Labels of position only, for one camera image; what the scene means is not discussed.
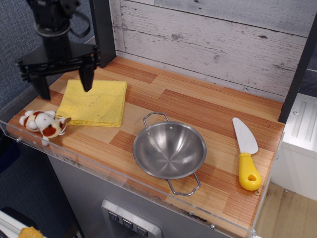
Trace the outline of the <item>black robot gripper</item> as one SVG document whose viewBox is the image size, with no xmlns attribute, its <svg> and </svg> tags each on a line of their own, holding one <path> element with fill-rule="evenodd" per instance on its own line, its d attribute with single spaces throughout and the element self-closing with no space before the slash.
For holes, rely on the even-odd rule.
<svg viewBox="0 0 317 238">
<path fill-rule="evenodd" d="M 16 66 L 22 79 L 31 81 L 42 99 L 50 100 L 48 76 L 79 70 L 84 91 L 88 92 L 93 85 L 94 69 L 100 61 L 96 45 L 76 43 L 68 38 L 50 38 L 17 59 Z"/>
</svg>

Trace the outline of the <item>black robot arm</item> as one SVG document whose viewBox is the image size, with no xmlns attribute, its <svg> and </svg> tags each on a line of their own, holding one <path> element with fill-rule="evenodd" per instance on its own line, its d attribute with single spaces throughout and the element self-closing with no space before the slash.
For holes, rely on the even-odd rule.
<svg viewBox="0 0 317 238">
<path fill-rule="evenodd" d="M 77 0 L 30 0 L 28 4 L 35 19 L 34 30 L 43 43 L 32 52 L 16 61 L 23 80 L 31 82 L 39 95 L 50 100 L 46 77 L 78 70 L 83 88 L 92 88 L 94 71 L 101 64 L 99 48 L 96 45 L 79 44 L 70 41 L 72 32 L 70 19 L 78 15 L 89 19 L 76 9 Z"/>
</svg>

